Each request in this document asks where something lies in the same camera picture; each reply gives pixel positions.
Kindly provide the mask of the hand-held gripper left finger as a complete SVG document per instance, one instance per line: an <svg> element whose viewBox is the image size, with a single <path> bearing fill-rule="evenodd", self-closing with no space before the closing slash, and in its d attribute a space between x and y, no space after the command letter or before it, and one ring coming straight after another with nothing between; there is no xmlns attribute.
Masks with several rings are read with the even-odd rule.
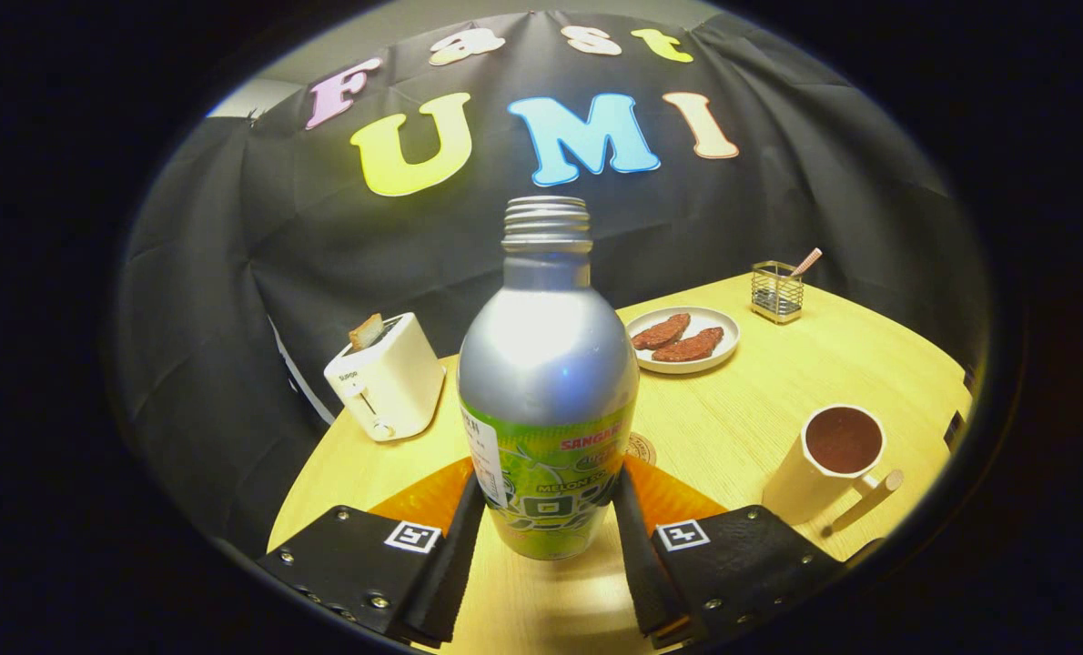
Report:
<svg viewBox="0 0 1083 655"><path fill-rule="evenodd" d="M461 458L370 510L330 506L258 566L338 620L438 649L453 639L484 510Z"/></svg>

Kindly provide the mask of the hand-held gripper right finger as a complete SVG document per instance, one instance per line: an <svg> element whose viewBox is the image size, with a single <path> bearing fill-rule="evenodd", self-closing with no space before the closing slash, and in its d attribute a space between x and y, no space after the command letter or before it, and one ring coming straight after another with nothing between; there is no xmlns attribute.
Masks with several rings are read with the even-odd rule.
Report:
<svg viewBox="0 0 1083 655"><path fill-rule="evenodd" d="M738 640L844 575L764 506L725 509L630 455L613 510L634 615L655 649Z"/></svg>

